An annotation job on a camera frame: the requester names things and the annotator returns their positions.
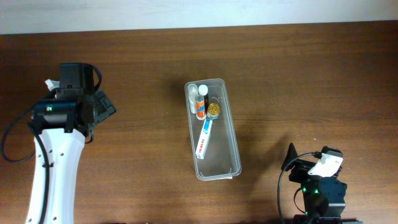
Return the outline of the clear plastic container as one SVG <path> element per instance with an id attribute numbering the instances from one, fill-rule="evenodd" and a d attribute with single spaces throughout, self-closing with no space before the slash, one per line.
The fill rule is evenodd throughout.
<path id="1" fill-rule="evenodd" d="M 211 135 L 204 159 L 198 159 L 195 150 L 203 123 L 209 117 L 199 120 L 196 114 L 190 112 L 187 87 L 191 83 L 196 84 L 197 87 L 206 85 L 208 87 L 209 104 L 217 103 L 221 108 L 219 117 L 212 119 Z M 188 82 L 185 85 L 185 99 L 197 178 L 202 181 L 210 181 L 232 179 L 238 176 L 241 173 L 241 161 L 224 80 L 214 78 Z"/>

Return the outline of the gold lid jar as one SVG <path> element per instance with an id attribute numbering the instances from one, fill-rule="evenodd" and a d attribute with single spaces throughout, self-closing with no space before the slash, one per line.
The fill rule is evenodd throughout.
<path id="1" fill-rule="evenodd" d="M 217 104 L 217 103 L 209 104 L 208 109 L 207 109 L 207 116 L 210 119 L 217 119 L 220 115 L 220 112 L 221 112 L 221 108 L 220 108 L 219 104 Z"/>

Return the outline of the white Panadol box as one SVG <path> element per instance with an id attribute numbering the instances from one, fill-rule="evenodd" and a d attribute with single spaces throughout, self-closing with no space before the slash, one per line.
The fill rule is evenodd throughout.
<path id="1" fill-rule="evenodd" d="M 206 149 L 210 140 L 211 129 L 213 125 L 212 119 L 205 119 L 203 127 L 200 131 L 200 136 L 198 139 L 198 144 L 195 150 L 195 155 L 198 159 L 204 159 L 206 154 Z"/>

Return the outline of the orange tablet tube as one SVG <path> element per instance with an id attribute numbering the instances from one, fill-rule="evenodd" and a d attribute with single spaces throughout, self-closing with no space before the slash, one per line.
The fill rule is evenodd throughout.
<path id="1" fill-rule="evenodd" d="M 206 109 L 205 109 L 205 99 L 203 95 L 197 95 L 195 97 L 195 106 L 196 106 L 196 116 L 197 119 L 203 120 L 206 118 Z"/>

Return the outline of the black bottle white cap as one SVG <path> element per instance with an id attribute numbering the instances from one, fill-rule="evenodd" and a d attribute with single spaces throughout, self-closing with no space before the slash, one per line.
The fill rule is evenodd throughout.
<path id="1" fill-rule="evenodd" d="M 204 97 L 205 109 L 207 110 L 208 109 L 208 105 L 209 105 L 209 103 L 208 103 L 208 100 L 209 100 L 209 98 L 208 98 L 208 87 L 206 85 L 200 85 L 198 87 L 198 94 L 202 95 Z"/>

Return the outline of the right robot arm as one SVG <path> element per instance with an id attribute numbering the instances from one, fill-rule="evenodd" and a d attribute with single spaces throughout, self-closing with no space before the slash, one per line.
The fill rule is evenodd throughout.
<path id="1" fill-rule="evenodd" d="M 281 166 L 277 184 L 277 207 L 282 223 L 304 224 L 349 224 L 361 223 L 355 218 L 343 219 L 346 208 L 345 195 L 348 185 L 338 180 L 342 170 L 343 153 L 325 146 L 321 151 L 299 155 L 293 143 L 289 144 L 287 155 Z M 289 180 L 300 184 L 295 194 L 303 195 L 304 209 L 299 215 L 286 220 L 280 204 L 282 179 L 290 171 Z"/>

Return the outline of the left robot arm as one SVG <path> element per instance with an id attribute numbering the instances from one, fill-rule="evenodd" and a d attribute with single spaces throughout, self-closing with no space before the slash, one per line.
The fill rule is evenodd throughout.
<path id="1" fill-rule="evenodd" d="M 34 108 L 29 128 L 34 134 L 35 169 L 27 223 L 73 223 L 78 164 L 87 137 L 115 114 L 102 90 L 86 102 L 94 122 L 79 127 L 78 100 L 44 99 Z"/>

